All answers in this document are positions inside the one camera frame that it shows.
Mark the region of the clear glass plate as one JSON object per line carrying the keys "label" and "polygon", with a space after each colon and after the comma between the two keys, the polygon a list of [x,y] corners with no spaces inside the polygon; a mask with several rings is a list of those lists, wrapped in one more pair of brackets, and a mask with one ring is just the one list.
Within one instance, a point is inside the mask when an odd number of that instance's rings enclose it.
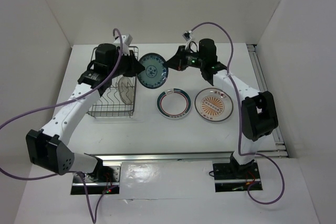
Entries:
{"label": "clear glass plate", "polygon": [[118,92],[121,101],[126,105],[132,105],[134,100],[134,87],[128,77],[121,77],[118,82]]}

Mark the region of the blue patterned plate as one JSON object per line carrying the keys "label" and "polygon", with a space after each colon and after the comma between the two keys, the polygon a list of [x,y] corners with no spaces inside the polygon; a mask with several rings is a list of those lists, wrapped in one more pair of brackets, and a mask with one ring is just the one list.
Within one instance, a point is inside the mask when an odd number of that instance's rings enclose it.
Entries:
{"label": "blue patterned plate", "polygon": [[165,84],[169,70],[164,67],[165,59],[156,53],[148,53],[141,57],[139,63],[145,68],[137,75],[138,81],[148,89],[157,89]]}

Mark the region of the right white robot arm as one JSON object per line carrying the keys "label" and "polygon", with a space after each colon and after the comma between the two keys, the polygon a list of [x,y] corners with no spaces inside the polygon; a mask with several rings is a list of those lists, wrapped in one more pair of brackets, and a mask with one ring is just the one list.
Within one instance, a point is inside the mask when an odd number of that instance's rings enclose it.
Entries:
{"label": "right white robot arm", "polygon": [[229,66],[218,61],[215,43],[208,38],[199,41],[197,52],[179,46],[176,54],[164,66],[177,71],[187,67],[197,68],[204,80],[237,101],[238,145],[230,156],[227,171],[235,178],[245,175],[263,140],[278,127],[273,95],[269,91],[251,88],[229,73]]}

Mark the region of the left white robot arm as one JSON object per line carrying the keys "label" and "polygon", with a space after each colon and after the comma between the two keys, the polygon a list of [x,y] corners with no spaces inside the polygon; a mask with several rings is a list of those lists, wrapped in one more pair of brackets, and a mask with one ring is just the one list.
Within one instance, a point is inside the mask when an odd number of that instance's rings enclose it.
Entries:
{"label": "left white robot arm", "polygon": [[129,49],[131,35],[121,35],[111,44],[99,44],[95,57],[78,79],[75,89],[58,113],[40,130],[26,135],[29,159],[32,164],[58,175],[82,172],[96,182],[111,169],[102,159],[74,153],[68,148],[70,138],[88,110],[100,100],[119,76],[134,77],[144,70],[134,51]]}

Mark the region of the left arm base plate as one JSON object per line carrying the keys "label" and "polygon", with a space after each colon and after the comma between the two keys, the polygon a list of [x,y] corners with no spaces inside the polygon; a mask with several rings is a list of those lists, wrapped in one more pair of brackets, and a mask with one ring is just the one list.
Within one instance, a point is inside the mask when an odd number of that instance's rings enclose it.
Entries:
{"label": "left arm base plate", "polygon": [[[102,175],[101,178],[92,178],[85,174],[84,181],[89,195],[101,195],[107,190],[107,195],[117,195],[120,192],[121,164],[113,164],[110,170]],[[85,195],[83,182],[79,175],[74,174],[71,185],[71,195]]]}

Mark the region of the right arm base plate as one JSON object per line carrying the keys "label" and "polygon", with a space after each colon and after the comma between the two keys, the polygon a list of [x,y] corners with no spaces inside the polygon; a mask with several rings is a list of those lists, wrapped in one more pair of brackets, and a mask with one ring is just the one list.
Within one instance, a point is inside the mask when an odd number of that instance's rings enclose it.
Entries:
{"label": "right arm base plate", "polygon": [[217,193],[247,191],[250,185],[250,190],[262,190],[263,188],[256,162],[250,168],[237,174],[234,174],[228,163],[214,163],[213,170],[208,174],[214,178]]}

